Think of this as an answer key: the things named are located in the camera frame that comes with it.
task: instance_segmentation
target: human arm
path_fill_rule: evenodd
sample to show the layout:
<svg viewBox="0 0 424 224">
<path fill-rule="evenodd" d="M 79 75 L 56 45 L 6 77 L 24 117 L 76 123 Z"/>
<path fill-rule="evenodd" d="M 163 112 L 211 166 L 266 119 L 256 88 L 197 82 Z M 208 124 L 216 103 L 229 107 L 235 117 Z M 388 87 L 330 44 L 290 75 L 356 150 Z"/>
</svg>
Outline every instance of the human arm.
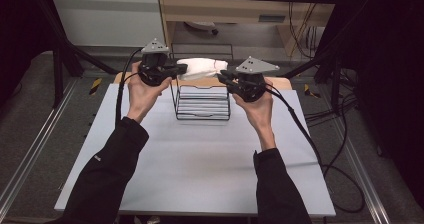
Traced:
<svg viewBox="0 0 424 224">
<path fill-rule="evenodd" d="M 138 65 L 133 64 L 133 73 L 137 72 Z M 81 171 L 63 216 L 50 224 L 113 223 L 126 185 L 137 166 L 139 152 L 149 138 L 140 122 L 169 83 L 170 79 L 166 79 L 159 87 L 149 87 L 138 75 L 131 77 L 127 116 L 115 127 L 103 149 Z"/>
<path fill-rule="evenodd" d="M 265 79 L 268 85 L 272 82 Z M 271 126 L 273 99 L 270 93 L 255 102 L 246 103 L 233 94 L 242 107 L 249 123 L 258 134 L 262 152 L 253 160 L 258 177 L 256 199 L 259 223 L 311 223 L 302 197 L 287 173 L 283 159 L 276 147 Z"/>
</svg>

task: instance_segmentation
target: white cloth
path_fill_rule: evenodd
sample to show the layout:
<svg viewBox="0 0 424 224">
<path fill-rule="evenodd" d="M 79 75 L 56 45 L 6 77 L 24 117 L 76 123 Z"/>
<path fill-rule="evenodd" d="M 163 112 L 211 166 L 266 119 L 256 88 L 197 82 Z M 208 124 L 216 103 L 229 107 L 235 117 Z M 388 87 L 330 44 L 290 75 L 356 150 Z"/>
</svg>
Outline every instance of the white cloth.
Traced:
<svg viewBox="0 0 424 224">
<path fill-rule="evenodd" d="M 213 77 L 221 70 L 226 70 L 228 63 L 226 61 L 214 60 L 209 58 L 188 58 L 177 61 L 177 64 L 187 64 L 187 72 L 178 75 L 180 80 L 196 80 L 203 77 Z"/>
</svg>

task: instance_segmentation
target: black sleeve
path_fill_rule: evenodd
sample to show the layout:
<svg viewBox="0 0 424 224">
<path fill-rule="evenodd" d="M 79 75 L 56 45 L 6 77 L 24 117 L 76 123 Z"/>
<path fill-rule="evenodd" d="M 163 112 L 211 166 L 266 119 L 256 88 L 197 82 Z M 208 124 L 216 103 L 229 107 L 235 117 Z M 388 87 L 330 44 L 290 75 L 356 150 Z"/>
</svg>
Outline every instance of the black sleeve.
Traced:
<svg viewBox="0 0 424 224">
<path fill-rule="evenodd" d="M 148 138 L 144 128 L 124 117 L 103 149 L 81 171 L 63 216 L 50 224 L 113 223 Z"/>
<path fill-rule="evenodd" d="M 255 152 L 259 223 L 312 223 L 277 148 Z"/>
</svg>

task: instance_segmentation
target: white wall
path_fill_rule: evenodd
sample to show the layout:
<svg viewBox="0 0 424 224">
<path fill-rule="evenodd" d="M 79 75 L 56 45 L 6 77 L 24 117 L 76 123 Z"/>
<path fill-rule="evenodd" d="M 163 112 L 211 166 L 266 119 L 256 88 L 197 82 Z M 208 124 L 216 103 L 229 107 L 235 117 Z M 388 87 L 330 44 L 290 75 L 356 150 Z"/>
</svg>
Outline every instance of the white wall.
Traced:
<svg viewBox="0 0 424 224">
<path fill-rule="evenodd" d="M 158 0 L 54 0 L 74 45 L 140 47 L 165 43 Z"/>
</svg>

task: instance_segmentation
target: white tabletop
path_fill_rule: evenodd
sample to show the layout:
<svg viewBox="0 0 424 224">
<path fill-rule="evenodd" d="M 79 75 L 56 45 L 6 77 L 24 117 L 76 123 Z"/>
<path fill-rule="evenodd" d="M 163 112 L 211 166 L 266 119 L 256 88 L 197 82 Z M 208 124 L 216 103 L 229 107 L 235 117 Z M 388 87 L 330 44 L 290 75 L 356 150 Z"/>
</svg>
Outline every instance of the white tabletop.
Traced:
<svg viewBox="0 0 424 224">
<path fill-rule="evenodd" d="M 111 84 L 63 187 L 56 210 L 64 210 L 75 181 L 114 129 L 118 85 Z M 295 91 L 281 91 L 306 127 Z M 122 113 L 128 110 L 124 90 Z M 315 154 L 284 104 L 275 98 L 272 125 L 277 146 L 310 216 L 334 216 Z M 260 151 L 256 132 L 231 98 L 229 121 L 180 121 L 170 89 L 143 120 L 150 139 L 140 153 L 120 211 L 134 214 L 257 214 L 253 153 Z"/>
</svg>

